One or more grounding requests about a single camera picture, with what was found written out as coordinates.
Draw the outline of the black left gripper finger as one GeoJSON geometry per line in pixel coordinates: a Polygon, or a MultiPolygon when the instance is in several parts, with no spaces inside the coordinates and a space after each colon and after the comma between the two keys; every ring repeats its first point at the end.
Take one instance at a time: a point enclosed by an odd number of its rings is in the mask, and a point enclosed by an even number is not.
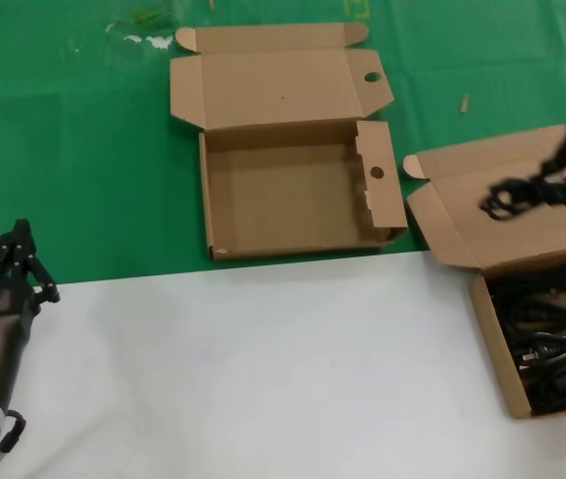
{"type": "Polygon", "coordinates": [[[60,301],[56,281],[34,253],[18,256],[15,262],[18,263],[16,267],[20,270],[20,275],[25,279],[31,275],[37,282],[40,288],[38,292],[34,292],[34,302],[37,306],[46,302],[58,303],[60,301]]]}
{"type": "Polygon", "coordinates": [[[10,232],[0,236],[0,278],[26,279],[30,272],[29,257],[35,252],[29,221],[17,220],[10,232]]]}

